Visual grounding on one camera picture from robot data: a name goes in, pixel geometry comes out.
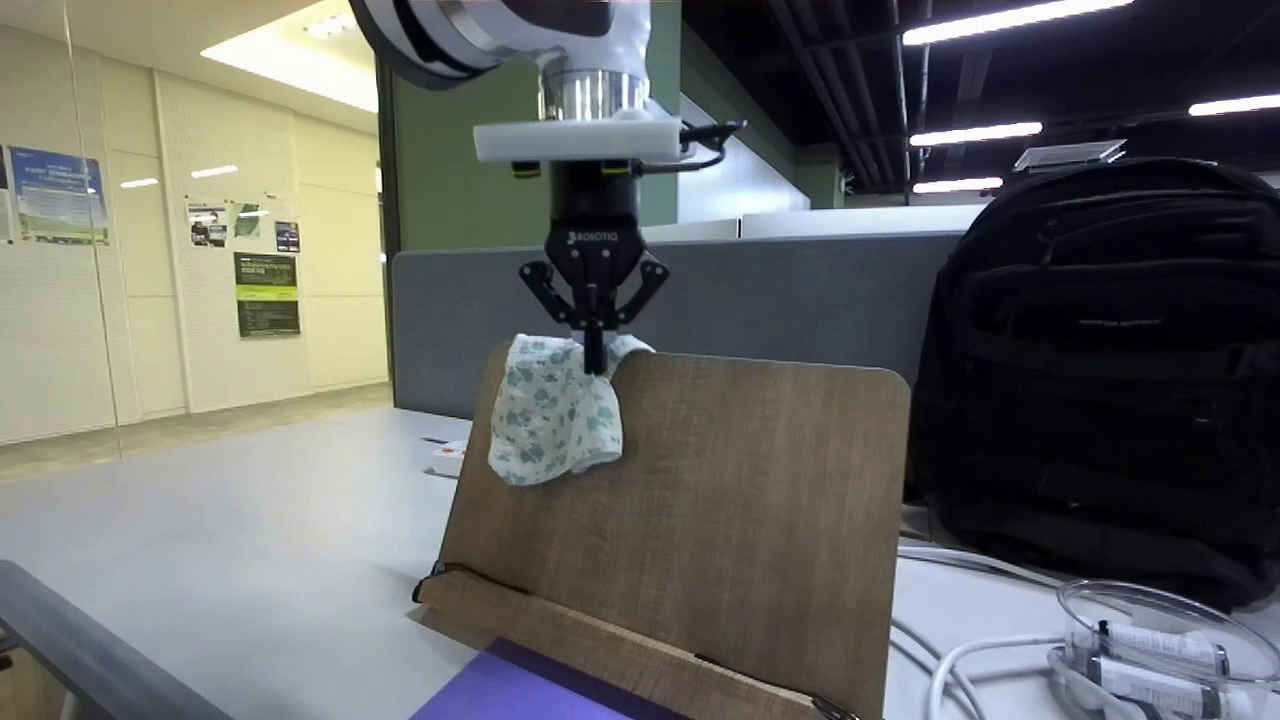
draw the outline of black bag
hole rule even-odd
[[[1220,608],[1280,556],[1280,194],[1136,158],[990,198],[934,281],[907,501]]]

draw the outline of wooden stand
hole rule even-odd
[[[26,652],[0,658],[0,720],[54,720],[64,688]]]
[[[893,371],[630,355],[612,466],[508,486],[488,367],[423,620],[680,715],[875,720],[907,389]]]

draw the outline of table surface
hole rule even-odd
[[[410,715],[477,654],[409,615],[445,535],[462,433],[462,418],[374,409],[10,481],[0,482],[0,556],[227,715]],[[1041,589],[911,561],[895,569],[895,620],[940,648],[1063,629]],[[1280,638],[1280,605],[1249,620]],[[965,669],[1041,658],[995,652]],[[926,674],[893,654],[883,715],[924,715],[924,688]],[[979,697],[990,720],[1063,715],[1041,674]]]

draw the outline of floral cloth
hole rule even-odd
[[[584,371],[584,343],[566,336],[516,336],[493,409],[488,466],[516,486],[546,482],[623,457],[623,415],[612,371],[636,336],[609,336],[609,376]]]

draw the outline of wall poster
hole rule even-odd
[[[264,203],[235,203],[235,240],[258,240],[264,215]]]
[[[298,336],[297,254],[235,253],[235,310],[244,340]]]
[[[14,218],[10,218],[10,185],[6,185],[6,149],[0,149],[0,242],[14,240]]]
[[[275,218],[275,253],[297,254],[302,249],[302,226],[297,218]]]
[[[227,249],[231,209],[225,198],[187,198],[187,226],[196,249]]]
[[[95,158],[6,149],[6,169],[21,240],[107,242],[107,198]]]

